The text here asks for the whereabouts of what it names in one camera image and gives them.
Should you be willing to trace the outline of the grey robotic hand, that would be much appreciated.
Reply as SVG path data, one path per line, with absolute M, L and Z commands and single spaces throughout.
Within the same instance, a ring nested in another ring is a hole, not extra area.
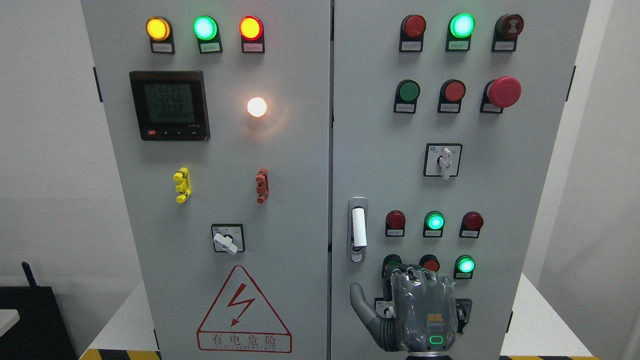
M 446 353 L 457 339 L 453 283 L 418 265 L 401 264 L 388 278 L 395 317 L 381 317 L 366 302 L 358 282 L 350 284 L 350 305 L 373 340 L 393 353 Z

